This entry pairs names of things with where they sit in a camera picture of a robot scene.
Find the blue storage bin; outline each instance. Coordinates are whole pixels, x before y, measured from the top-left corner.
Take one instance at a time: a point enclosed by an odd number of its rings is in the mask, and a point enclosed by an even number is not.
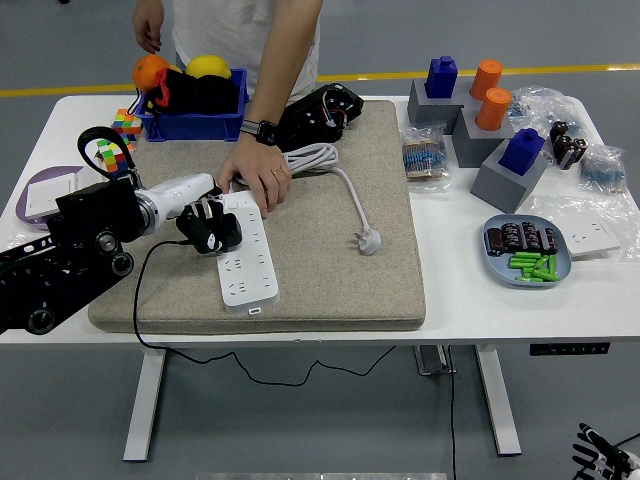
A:
[[[238,110],[235,113],[220,115],[202,115],[196,113],[158,115],[157,123],[151,125],[154,115],[144,111],[147,104],[146,95],[136,107],[135,115],[142,120],[145,138],[148,142],[164,142],[165,140],[226,140],[235,142],[240,136],[240,127],[244,117],[244,106],[249,101],[247,94],[247,71],[231,69],[231,81],[240,90]]]

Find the white power cord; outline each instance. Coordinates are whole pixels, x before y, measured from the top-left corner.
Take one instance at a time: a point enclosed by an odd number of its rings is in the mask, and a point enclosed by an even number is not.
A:
[[[301,172],[335,173],[344,179],[362,219],[362,233],[355,234],[358,239],[360,253],[364,255],[375,253],[380,248],[382,241],[380,232],[371,228],[353,183],[344,170],[336,166],[338,163],[338,151],[336,148],[330,143],[314,143],[283,155],[292,175]]]

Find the socket outlet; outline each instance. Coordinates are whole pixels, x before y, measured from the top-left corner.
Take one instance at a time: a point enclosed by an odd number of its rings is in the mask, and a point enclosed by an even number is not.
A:
[[[222,299],[230,313],[255,315],[280,301],[260,209],[248,191],[225,195],[224,201],[225,213],[234,214],[240,223],[242,242],[217,257]]]
[[[613,232],[596,215],[579,215],[554,220],[572,257],[620,248]]]

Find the gray floor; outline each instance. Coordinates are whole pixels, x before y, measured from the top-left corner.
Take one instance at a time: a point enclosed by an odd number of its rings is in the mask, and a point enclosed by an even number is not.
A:
[[[132,3],[0,1],[0,91],[130,83],[141,56],[130,27]],[[638,63],[639,13],[634,0],[327,0],[320,73],[426,70],[442,54],[462,69],[490,57],[507,67]],[[169,56],[168,26],[163,34]],[[542,85],[582,100],[604,141],[627,152],[629,186],[638,198],[639,77],[635,71],[509,76],[501,85]],[[346,85],[362,95],[409,92],[409,80]],[[0,204],[59,98],[0,98]],[[315,359],[363,371],[385,350],[238,353],[256,377],[296,382]],[[455,346],[460,479],[570,479],[578,423],[612,442],[640,431],[638,345],[614,344],[608,355],[592,357],[530,357],[527,345],[500,346],[499,353],[523,455],[496,455],[473,348]],[[252,383],[232,360],[202,367],[170,356],[149,461],[128,464],[121,458],[141,358],[120,349],[0,351],[0,478],[159,480],[285,471],[452,478],[450,379],[419,376],[409,347],[396,348],[367,377],[319,368],[299,388]],[[640,440],[625,448],[640,453]]]

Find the table leg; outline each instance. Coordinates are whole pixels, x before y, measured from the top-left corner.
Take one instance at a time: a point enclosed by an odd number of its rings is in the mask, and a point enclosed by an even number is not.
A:
[[[476,354],[482,374],[484,393],[493,425],[498,455],[520,455],[518,432],[511,414],[511,405],[504,384],[500,360],[495,345],[476,345]]]
[[[164,358],[164,350],[145,349],[136,401],[131,414],[127,446],[124,449],[124,461],[144,462],[147,460]]]
[[[418,373],[424,377],[456,373],[451,369],[442,345],[414,345]]]

